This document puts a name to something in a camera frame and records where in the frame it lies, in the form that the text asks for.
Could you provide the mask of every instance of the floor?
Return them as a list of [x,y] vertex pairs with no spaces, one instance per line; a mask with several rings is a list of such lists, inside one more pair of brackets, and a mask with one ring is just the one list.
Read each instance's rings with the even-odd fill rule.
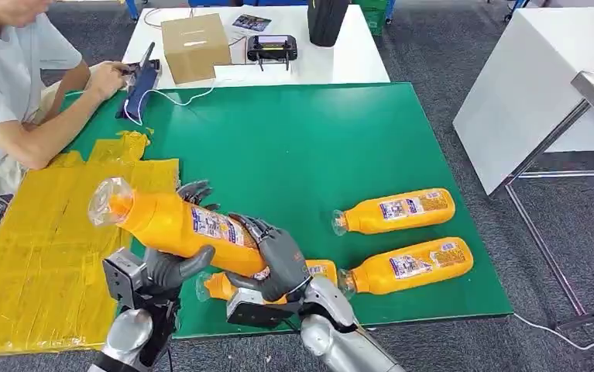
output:
[[[549,325],[570,319],[572,308],[508,197],[502,193],[490,200],[483,194],[452,127],[504,30],[505,12],[500,0],[399,0],[393,24],[376,43],[390,78],[413,82],[513,308]],[[49,17],[91,64],[120,58],[134,27],[123,7],[105,2],[55,4]],[[57,76],[47,74],[46,82]],[[539,167],[594,168],[594,157],[559,154]],[[516,190],[579,297],[587,308],[594,308],[594,179],[519,181]],[[580,230],[586,234],[575,234]],[[575,350],[513,316],[393,325],[372,334],[406,370],[594,370],[594,349]],[[594,325],[568,336],[580,344],[593,342]],[[172,351],[176,372],[326,370],[296,335],[178,341]],[[92,358],[92,352],[4,356],[0,370],[83,371]],[[162,360],[157,370],[167,368]]]

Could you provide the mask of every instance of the man's arm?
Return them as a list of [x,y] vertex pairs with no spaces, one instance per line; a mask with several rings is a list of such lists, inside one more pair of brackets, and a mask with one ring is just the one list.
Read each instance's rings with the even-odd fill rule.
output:
[[64,100],[64,96],[68,91],[81,91],[87,86],[87,82],[89,81],[89,77],[91,76],[91,72],[89,71],[89,67],[83,61],[78,64],[72,70],[67,71],[60,82],[60,87],[57,89],[57,93],[55,94],[55,100],[53,101],[53,105],[50,107],[50,110],[43,118],[44,122],[47,122],[57,116],[60,113],[60,107],[62,105],[62,101]]
[[44,168],[77,136],[102,102],[123,85],[119,62],[103,64],[91,86],[64,112],[31,131],[21,122],[0,122],[0,149],[30,169]]

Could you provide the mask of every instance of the orange bottle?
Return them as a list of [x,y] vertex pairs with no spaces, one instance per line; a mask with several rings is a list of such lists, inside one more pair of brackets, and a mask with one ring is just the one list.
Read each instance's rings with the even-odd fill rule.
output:
[[[335,271],[335,263],[330,260],[306,260],[306,266],[311,275],[324,275],[331,279],[333,284],[338,285],[338,277]],[[269,273],[265,269],[253,277],[256,279],[263,279]],[[237,288],[231,284],[224,273],[200,273],[196,280],[196,295],[199,301],[206,301],[209,298],[220,298],[222,300],[229,300],[235,293]],[[275,302],[267,302],[271,304],[286,303],[285,296]]]
[[184,201],[177,193],[134,191],[123,178],[109,178],[89,202],[95,226],[116,224],[142,244],[181,257],[202,246],[215,248],[211,265],[251,276],[266,267],[256,241],[235,220]]
[[363,234],[410,229],[447,222],[456,207],[449,191],[428,188],[383,198],[365,200],[346,212],[333,212],[333,230]]
[[338,286],[347,297],[356,292],[384,295],[461,276],[473,264],[463,239],[443,238],[377,254],[356,269],[340,270]]

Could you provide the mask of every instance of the person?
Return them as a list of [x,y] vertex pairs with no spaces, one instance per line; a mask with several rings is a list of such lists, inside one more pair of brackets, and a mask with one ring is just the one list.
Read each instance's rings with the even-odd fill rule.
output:
[[[28,169],[44,168],[123,85],[120,62],[91,70],[50,23],[53,0],[0,0],[0,195],[11,194]],[[41,70],[66,70],[46,88]],[[84,93],[59,113],[67,91]]]

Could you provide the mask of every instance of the yellow taped surface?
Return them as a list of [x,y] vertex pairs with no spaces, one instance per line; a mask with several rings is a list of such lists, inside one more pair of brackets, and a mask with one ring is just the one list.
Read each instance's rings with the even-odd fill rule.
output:
[[87,163],[67,153],[26,175],[0,223],[0,354],[103,343],[116,303],[101,261],[131,237],[93,227],[87,205],[107,177],[148,192],[175,190],[178,160],[140,161],[147,141],[139,133],[99,140]]

